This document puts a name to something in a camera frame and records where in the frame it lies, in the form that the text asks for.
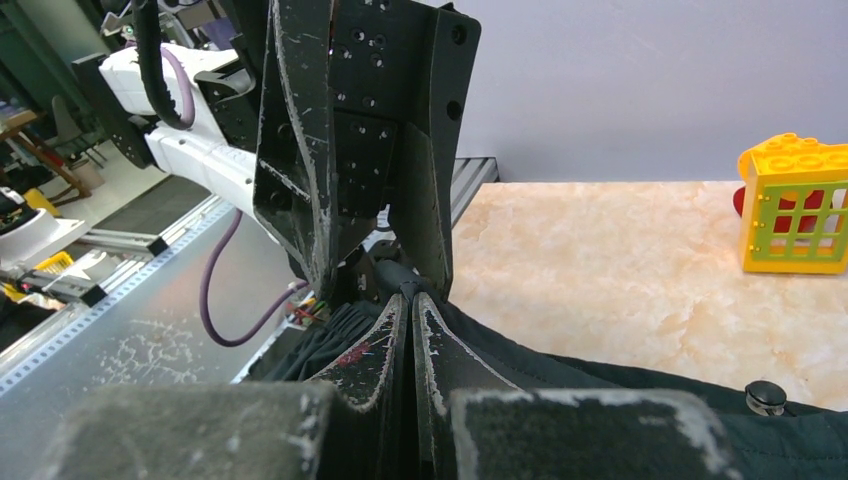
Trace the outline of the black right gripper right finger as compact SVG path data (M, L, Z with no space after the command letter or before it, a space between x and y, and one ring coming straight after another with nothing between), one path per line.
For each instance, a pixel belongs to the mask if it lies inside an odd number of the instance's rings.
M739 479L718 418L673 390L523 389L411 306L423 446L438 479Z

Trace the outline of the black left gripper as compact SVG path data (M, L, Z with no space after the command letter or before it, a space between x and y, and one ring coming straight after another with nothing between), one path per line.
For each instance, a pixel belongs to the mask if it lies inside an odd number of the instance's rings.
M333 291L338 246L346 257L388 209L414 268L448 297L451 182L480 34L452 4L269 3L254 211L317 296Z

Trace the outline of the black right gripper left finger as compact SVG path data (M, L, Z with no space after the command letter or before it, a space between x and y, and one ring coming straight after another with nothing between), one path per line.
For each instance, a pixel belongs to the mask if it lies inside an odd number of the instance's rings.
M304 382L115 385L60 424L39 479L396 479L407 301Z

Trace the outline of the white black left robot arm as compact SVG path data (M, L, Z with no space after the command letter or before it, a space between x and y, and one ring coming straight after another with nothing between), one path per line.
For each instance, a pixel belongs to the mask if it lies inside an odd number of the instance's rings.
M453 280L451 183L480 23L417 1L225 1L225 51L168 43L159 3L72 69L119 151L255 219L321 297L382 211L412 266Z

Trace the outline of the grey gradient zip jacket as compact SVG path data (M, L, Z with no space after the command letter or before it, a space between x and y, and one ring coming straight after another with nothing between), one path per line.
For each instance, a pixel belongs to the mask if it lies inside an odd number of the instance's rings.
M651 370L544 354L378 263L265 374L326 382L303 468L332 479L843 479L847 416Z

